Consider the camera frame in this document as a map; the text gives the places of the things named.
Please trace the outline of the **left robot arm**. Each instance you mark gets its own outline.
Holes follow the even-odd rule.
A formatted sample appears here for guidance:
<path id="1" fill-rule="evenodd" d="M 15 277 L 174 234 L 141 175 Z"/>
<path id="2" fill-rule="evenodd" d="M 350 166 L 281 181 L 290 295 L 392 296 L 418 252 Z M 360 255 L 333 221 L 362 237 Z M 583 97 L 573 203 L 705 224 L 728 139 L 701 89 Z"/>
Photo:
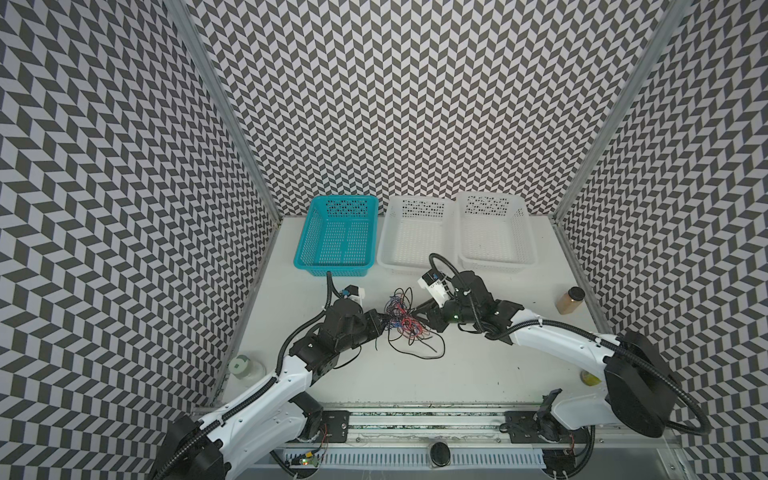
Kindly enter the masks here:
<path id="1" fill-rule="evenodd" d="M 274 372 L 198 420 L 174 421 L 149 478 L 235 479 L 284 443 L 313 439 L 323 408 L 309 388 L 343 352 L 379 338 L 389 320 L 349 297 L 337 299 L 286 338 Z"/>

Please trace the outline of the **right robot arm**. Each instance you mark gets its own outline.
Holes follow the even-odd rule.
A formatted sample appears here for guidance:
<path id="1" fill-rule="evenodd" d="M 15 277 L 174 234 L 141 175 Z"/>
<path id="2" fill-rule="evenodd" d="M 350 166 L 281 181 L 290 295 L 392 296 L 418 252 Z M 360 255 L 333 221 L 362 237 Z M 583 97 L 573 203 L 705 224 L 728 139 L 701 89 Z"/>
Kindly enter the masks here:
<path id="1" fill-rule="evenodd" d="M 420 308 L 438 331 L 472 325 L 490 341 L 547 353 L 594 376 L 598 383 L 591 393 L 555 389 L 545 397 L 543 413 L 559 425 L 577 430 L 622 424 L 650 438 L 668 429 L 697 436 L 711 432 L 703 408 L 644 335 L 598 334 L 545 319 L 519 303 L 495 299 L 472 271 L 448 276 L 430 269 L 418 284 L 431 297 Z"/>

